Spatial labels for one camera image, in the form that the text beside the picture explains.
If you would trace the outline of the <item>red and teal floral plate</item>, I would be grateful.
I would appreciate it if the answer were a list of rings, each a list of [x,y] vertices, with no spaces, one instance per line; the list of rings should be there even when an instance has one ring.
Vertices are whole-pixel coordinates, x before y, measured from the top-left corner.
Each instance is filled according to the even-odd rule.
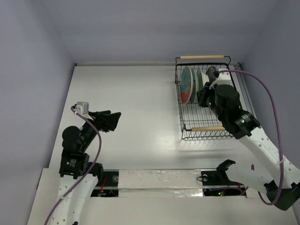
[[[193,74],[191,68],[185,66],[181,73],[180,80],[180,98],[183,104],[186,104],[192,95],[193,91]]]

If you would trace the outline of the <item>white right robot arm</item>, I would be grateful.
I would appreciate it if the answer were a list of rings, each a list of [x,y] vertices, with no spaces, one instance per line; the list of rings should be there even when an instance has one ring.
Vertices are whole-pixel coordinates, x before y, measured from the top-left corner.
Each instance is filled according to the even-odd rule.
[[[266,195],[268,205],[288,210],[300,197],[300,170],[273,144],[253,114],[240,108],[239,92],[228,84],[210,88],[206,83],[196,95],[199,106],[210,108],[223,128],[250,150],[267,171],[261,174],[227,159],[217,167],[217,181],[241,183]]]

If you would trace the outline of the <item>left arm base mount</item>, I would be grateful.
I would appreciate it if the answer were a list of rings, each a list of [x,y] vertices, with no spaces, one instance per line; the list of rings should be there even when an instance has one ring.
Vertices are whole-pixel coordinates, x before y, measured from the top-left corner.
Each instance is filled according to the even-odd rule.
[[[91,197],[118,197],[119,170],[104,170],[103,178],[97,183]]]

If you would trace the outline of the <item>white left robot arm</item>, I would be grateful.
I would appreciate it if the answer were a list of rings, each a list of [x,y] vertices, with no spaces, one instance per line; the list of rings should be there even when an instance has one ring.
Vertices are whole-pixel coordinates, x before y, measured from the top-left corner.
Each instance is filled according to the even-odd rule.
[[[79,225],[89,198],[104,180],[104,169],[96,159],[90,161],[86,153],[100,132],[114,131],[120,112],[90,112],[83,102],[77,102],[71,111],[85,121],[81,128],[69,126],[62,133],[62,154],[59,169],[57,202],[49,212],[46,225]]]

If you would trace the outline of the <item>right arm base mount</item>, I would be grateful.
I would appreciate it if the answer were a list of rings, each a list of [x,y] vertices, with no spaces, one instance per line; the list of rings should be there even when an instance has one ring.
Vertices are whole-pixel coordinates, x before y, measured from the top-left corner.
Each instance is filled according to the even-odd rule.
[[[205,197],[247,196],[247,187],[243,184],[230,181],[226,175],[217,170],[204,170],[196,178],[202,183]]]

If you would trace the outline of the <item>grey reindeer plate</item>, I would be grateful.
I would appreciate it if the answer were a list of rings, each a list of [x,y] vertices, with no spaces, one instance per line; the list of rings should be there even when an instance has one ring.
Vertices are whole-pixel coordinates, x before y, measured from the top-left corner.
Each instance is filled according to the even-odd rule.
[[[209,82],[213,82],[216,80],[216,78],[218,78],[218,71],[216,69],[215,66],[210,66],[207,71],[206,71],[206,75],[209,78]]]

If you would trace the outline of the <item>light green flower plate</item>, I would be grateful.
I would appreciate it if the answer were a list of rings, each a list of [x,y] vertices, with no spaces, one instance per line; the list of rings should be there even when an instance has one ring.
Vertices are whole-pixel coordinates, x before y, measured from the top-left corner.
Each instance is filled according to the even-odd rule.
[[[199,80],[198,76],[193,69],[191,69],[193,75],[193,91],[190,97],[190,102],[194,104],[197,101],[196,93],[199,91]]]

